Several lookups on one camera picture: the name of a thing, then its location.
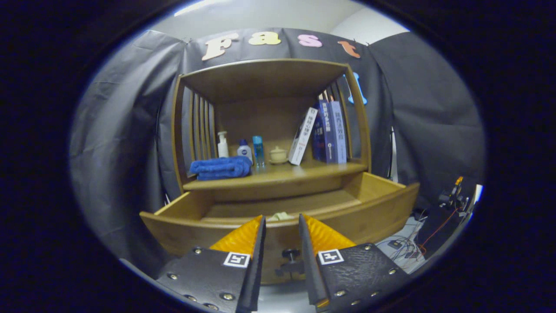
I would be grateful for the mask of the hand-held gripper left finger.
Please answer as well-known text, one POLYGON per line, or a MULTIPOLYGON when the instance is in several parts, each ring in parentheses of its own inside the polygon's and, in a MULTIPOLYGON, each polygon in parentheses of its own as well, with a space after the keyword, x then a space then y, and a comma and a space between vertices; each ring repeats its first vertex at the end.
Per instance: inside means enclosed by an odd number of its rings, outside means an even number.
POLYGON ((163 267, 157 283, 203 313, 258 309, 266 219, 257 216, 210 248, 193 247, 163 267))

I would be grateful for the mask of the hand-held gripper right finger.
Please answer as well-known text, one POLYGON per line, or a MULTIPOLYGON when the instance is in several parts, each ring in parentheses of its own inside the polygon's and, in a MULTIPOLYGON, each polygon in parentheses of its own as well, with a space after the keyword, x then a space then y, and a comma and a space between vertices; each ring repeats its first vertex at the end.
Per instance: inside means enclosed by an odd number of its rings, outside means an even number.
POLYGON ((355 244, 306 214, 298 216, 308 300, 318 313, 366 313, 410 276, 375 244, 355 244))

